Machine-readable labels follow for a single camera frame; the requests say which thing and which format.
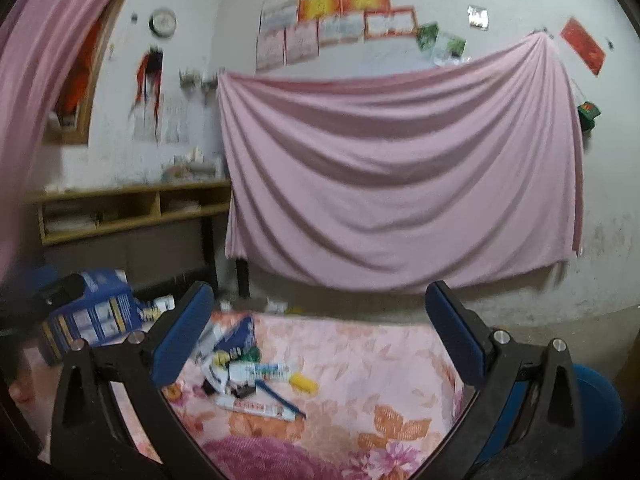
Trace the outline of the stack of books on shelf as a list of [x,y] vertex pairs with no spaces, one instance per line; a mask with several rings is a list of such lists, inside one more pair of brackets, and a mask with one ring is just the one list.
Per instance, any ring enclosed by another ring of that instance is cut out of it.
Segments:
[[206,156],[200,148],[177,155],[163,166],[163,182],[208,182],[224,180],[224,156]]

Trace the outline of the green cap on wall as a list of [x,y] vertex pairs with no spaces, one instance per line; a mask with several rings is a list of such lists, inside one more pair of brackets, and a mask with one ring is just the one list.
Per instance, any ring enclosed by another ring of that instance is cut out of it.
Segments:
[[585,101],[577,107],[577,111],[582,132],[591,131],[601,115],[600,108],[593,102]]

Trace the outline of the blue plastic basin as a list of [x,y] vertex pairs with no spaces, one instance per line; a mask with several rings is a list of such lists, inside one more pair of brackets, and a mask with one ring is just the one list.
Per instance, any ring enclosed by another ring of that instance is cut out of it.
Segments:
[[[582,450],[584,459],[590,460],[605,450],[620,431],[623,426],[623,405],[614,386],[596,370],[575,364],[574,372],[582,407]],[[526,382],[517,382],[513,386],[506,407],[475,465],[486,462],[506,445],[522,409],[527,388]]]

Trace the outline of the navy yellow snack bag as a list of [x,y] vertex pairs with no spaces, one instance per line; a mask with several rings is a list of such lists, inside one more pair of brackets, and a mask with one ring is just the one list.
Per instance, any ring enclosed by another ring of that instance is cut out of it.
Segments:
[[247,315],[215,344],[213,356],[221,363],[242,360],[255,346],[254,318]]

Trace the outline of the pink curtain at left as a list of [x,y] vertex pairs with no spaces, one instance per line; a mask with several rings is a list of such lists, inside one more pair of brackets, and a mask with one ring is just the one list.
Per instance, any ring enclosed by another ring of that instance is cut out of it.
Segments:
[[110,0],[16,0],[1,25],[1,276],[20,246],[23,197],[48,116]]

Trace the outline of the blue cardboard box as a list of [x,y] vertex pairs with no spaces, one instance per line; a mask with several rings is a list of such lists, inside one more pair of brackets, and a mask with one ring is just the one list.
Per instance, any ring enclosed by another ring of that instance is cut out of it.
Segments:
[[38,349],[50,366],[62,361],[76,339],[100,346],[142,326],[124,272],[96,269],[78,274],[87,283],[84,296],[53,311],[38,326]]

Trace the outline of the yellow small cylinder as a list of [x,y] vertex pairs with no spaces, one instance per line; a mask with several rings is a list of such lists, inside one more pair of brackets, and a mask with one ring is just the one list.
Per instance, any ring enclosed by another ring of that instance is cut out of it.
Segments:
[[288,378],[288,383],[294,389],[308,393],[311,396],[314,396],[319,390],[319,386],[314,380],[300,373],[293,373],[290,378]]

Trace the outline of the red black wall tassel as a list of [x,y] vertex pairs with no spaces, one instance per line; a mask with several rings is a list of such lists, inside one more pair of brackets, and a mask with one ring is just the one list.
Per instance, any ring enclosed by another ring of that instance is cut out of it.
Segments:
[[139,63],[129,112],[134,140],[160,142],[163,64],[164,54],[158,47],[150,47]]

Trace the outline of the blue toothbrush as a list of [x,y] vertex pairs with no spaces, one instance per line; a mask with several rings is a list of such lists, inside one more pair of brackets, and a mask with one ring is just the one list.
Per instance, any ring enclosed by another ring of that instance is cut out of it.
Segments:
[[273,400],[277,401],[279,404],[291,410],[295,415],[299,415],[302,419],[306,419],[307,415],[300,410],[295,404],[286,400],[283,396],[280,396],[279,393],[276,393],[273,388],[269,387],[263,380],[256,379],[255,386],[257,389],[262,390],[264,393],[267,393],[268,396],[271,396]]

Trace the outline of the white red box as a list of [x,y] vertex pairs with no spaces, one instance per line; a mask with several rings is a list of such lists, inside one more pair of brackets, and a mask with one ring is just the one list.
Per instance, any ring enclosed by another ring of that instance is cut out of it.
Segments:
[[238,399],[235,396],[217,396],[215,404],[227,411],[262,416],[292,422],[295,413],[281,404],[265,404],[250,400]]

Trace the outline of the pink sheet hung on wall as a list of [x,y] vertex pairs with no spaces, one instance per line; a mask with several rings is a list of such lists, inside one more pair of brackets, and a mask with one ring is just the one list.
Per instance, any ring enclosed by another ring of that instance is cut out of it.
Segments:
[[501,281],[582,244],[582,132],[542,32],[370,78],[225,72],[226,254],[349,292]]

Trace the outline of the round wall clock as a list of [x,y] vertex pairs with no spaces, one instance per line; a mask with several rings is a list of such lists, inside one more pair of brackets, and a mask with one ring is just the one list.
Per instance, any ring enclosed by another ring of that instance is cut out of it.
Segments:
[[148,21],[152,35],[160,39],[168,39],[174,36],[177,24],[178,22],[175,12],[168,8],[155,9],[151,13]]

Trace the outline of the red paper wall poster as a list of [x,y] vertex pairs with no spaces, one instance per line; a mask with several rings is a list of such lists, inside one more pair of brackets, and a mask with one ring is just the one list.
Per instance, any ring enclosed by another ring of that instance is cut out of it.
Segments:
[[605,61],[605,52],[576,18],[570,18],[566,22],[561,30],[561,37],[578,54],[593,76],[599,76]]

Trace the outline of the wooden shelf desk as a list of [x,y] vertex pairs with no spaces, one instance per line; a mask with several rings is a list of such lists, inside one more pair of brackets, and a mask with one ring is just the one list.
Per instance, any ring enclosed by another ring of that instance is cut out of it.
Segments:
[[43,246],[162,224],[213,217],[229,210],[228,180],[136,184],[34,196]]

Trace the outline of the floral pink quilt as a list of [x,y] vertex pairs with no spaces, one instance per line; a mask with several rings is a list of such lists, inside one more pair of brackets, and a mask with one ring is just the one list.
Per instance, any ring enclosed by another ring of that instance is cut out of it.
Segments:
[[314,392],[276,382],[292,422],[227,411],[186,363],[164,395],[208,457],[232,479],[405,479],[437,448],[463,408],[464,385],[427,324],[254,315],[262,360],[285,363]]

